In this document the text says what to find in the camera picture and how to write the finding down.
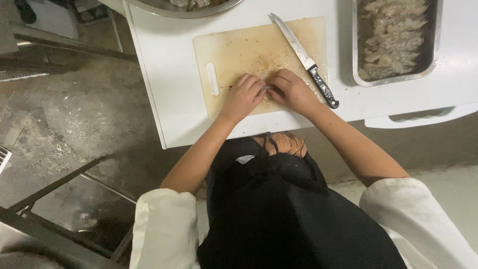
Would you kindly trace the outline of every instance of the knife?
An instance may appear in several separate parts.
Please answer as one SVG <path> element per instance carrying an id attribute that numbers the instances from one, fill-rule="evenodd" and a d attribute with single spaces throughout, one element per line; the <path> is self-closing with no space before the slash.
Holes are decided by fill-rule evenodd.
<path id="1" fill-rule="evenodd" d="M 294 50 L 295 54 L 297 54 L 297 57 L 299 57 L 299 60 L 307 70 L 307 73 L 312 78 L 312 81 L 317 86 L 320 93 L 324 96 L 327 104 L 331 108 L 336 109 L 338 107 L 338 101 L 334 99 L 334 95 L 330 91 L 329 87 L 327 86 L 325 81 L 319 76 L 317 72 L 318 67 L 315 64 L 314 60 L 312 60 L 312 58 L 307 55 L 304 48 L 300 45 L 299 41 L 292 33 L 291 29 L 285 24 L 285 22 L 274 13 L 271 13 L 271 16 L 275 20 L 275 23 L 281 29 L 282 33 L 285 35 L 285 38 L 287 39 L 289 44 L 292 46 L 292 49 Z"/>

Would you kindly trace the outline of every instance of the black apron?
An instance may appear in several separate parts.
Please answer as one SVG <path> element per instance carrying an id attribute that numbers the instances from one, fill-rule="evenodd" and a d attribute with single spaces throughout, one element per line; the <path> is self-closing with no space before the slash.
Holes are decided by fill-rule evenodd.
<path id="1" fill-rule="evenodd" d="M 245 155 L 256 157 L 235 161 Z M 308 153 L 268 156 L 251 138 L 227 140 L 206 180 L 202 269 L 406 268 L 383 228 L 329 189 Z"/>

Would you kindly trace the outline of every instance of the knife handle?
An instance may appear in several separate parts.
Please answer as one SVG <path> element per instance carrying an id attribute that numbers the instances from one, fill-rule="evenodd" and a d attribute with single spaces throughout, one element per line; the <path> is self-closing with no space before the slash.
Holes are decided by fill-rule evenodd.
<path id="1" fill-rule="evenodd" d="M 317 65 L 313 65 L 311 68 L 307 70 L 307 73 L 309 73 L 310 77 L 314 81 L 320 93 L 322 93 L 322 96 L 324 96 L 324 98 L 326 99 L 326 102 L 329 105 L 329 107 L 332 109 L 336 109 L 338 107 L 338 101 L 334 99 L 334 95 L 332 95 L 332 92 L 328 88 L 325 81 L 319 76 L 319 73 L 317 71 L 318 71 Z"/>

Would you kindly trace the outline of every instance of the stained cutting board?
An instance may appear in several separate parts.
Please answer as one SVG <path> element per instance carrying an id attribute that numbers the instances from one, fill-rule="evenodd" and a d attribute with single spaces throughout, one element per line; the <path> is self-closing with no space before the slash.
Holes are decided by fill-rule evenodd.
<path id="1" fill-rule="evenodd" d="M 289 21 L 287 25 L 319 67 L 319 75 L 327 82 L 325 18 Z M 230 86 L 244 73 L 258 75 L 267 81 L 280 69 L 287 68 L 304 79 L 320 101 L 325 102 L 276 24 L 200 35 L 194 38 L 194 49 L 207 114 L 212 120 L 219 114 Z M 208 74 L 209 63 L 214 65 L 217 87 L 214 86 L 214 79 L 209 77 L 214 76 L 211 65 Z M 214 88 L 218 90 L 217 96 L 213 95 Z M 266 95 L 251 115 L 280 110 L 285 108 Z"/>

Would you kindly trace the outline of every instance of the white counter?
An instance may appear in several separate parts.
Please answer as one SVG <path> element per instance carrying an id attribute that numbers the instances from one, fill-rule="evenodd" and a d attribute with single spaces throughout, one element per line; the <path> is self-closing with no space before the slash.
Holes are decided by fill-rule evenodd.
<path id="1" fill-rule="evenodd" d="M 165 18 L 124 3 L 163 148 L 193 144 L 211 124 L 193 38 L 270 24 L 270 12 L 285 21 L 326 18 L 328 85 L 340 101 L 334 111 L 346 121 L 478 103 L 477 1 L 445 1 L 440 58 L 431 75 L 370 88 L 352 77 L 350 0 L 244 0 L 199 20 Z M 294 112 L 272 112 L 246 117 L 229 138 L 310 126 Z"/>

